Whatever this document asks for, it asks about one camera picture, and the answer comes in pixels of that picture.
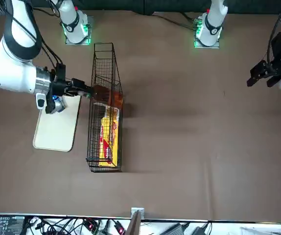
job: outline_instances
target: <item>tabletop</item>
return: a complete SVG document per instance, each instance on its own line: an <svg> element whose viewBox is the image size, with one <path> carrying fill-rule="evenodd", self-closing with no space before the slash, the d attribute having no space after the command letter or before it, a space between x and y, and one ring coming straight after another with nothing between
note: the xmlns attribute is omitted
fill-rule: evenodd
<svg viewBox="0 0 281 235"><path fill-rule="evenodd" d="M66 46L59 19L35 19L68 78L90 84L93 43L114 43L123 172L89 170L89 100L81 99L73 149L63 153L33 148L34 96L0 90L0 212L129 217L143 207L146 218L281 222L281 90L246 86L277 16L229 14L220 49L195 49L192 31L157 17L87 14L89 46ZM43 52L33 63L50 65Z"/></svg>

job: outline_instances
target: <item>yellow package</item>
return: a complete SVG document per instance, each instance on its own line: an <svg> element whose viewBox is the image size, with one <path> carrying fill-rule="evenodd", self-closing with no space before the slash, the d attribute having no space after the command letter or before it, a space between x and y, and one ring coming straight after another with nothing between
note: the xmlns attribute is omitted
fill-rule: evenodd
<svg viewBox="0 0 281 235"><path fill-rule="evenodd" d="M117 166L118 125L119 109L107 106L105 116L101 119L99 136L99 158L107 161L99 162L99 166Z"/></svg>

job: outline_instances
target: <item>black wire basket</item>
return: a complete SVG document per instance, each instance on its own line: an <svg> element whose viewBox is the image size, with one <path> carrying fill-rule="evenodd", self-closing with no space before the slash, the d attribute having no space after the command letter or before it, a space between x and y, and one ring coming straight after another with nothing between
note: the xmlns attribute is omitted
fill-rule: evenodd
<svg viewBox="0 0 281 235"><path fill-rule="evenodd" d="M116 99L123 93L113 43L94 44L91 86L109 94L91 99L86 161L92 172L121 172L122 106Z"/></svg>

